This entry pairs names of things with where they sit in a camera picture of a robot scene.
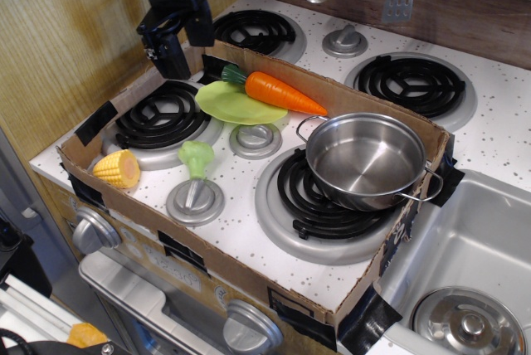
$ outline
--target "toy corn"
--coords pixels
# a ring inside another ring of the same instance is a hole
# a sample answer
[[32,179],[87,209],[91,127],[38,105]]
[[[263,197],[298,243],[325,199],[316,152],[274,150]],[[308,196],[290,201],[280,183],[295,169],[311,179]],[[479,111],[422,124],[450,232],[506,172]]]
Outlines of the toy corn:
[[140,167],[134,154],[119,150],[102,158],[92,173],[115,187],[133,187],[140,179]]

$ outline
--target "oven handle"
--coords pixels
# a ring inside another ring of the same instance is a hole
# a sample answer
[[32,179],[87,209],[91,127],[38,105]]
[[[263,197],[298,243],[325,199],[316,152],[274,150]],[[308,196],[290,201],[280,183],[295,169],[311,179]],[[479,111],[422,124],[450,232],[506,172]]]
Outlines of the oven handle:
[[223,355],[196,334],[163,313],[166,295],[147,280],[96,251],[80,263],[81,277],[116,307],[149,330],[193,355]]

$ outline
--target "coil burner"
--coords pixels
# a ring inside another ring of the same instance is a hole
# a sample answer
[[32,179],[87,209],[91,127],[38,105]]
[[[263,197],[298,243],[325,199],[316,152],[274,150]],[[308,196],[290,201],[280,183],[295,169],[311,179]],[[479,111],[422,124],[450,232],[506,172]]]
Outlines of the coil burner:
[[276,12],[230,12],[214,22],[217,40],[263,55],[296,63],[306,49],[306,37],[293,20]]
[[303,148],[275,158],[256,185],[262,230],[281,249],[324,265],[369,259],[391,230],[397,210],[357,212],[336,205],[315,186]]
[[421,114],[454,132],[477,108],[474,86],[450,63],[414,52],[397,52],[365,61],[345,84]]
[[212,145],[223,122],[199,108],[196,93],[192,84],[165,82],[105,129],[104,153],[128,148],[142,170],[159,170],[180,164],[176,155],[184,141],[196,139]]

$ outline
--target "orange object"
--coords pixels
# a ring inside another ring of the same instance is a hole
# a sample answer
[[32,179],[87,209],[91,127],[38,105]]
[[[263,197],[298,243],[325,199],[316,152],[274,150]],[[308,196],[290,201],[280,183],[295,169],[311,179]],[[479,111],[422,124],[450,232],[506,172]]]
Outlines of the orange object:
[[115,187],[133,187],[140,179],[140,167],[133,152],[119,150],[102,158],[92,173]]
[[90,323],[76,323],[72,326],[66,343],[78,348],[87,348],[107,341],[107,336]]
[[245,88],[251,98],[270,105],[321,116],[328,113],[323,106],[308,96],[261,71],[255,71],[247,77]]

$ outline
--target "black cable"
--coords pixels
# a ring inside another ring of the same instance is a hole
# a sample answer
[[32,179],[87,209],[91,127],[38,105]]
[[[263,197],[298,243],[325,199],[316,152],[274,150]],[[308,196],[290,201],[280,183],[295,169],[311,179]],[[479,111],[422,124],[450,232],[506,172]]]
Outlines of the black cable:
[[[5,328],[0,328],[0,338],[9,338],[13,340],[15,343],[18,344],[20,349],[24,352],[25,355],[37,355],[35,351],[33,351],[33,348],[29,346],[29,344],[24,340],[24,338],[20,337],[18,334],[12,332],[11,330],[7,330]],[[5,346],[3,344],[3,340],[0,340],[2,343],[2,347],[5,350]]]
[[7,355],[6,344],[0,339],[0,355]]

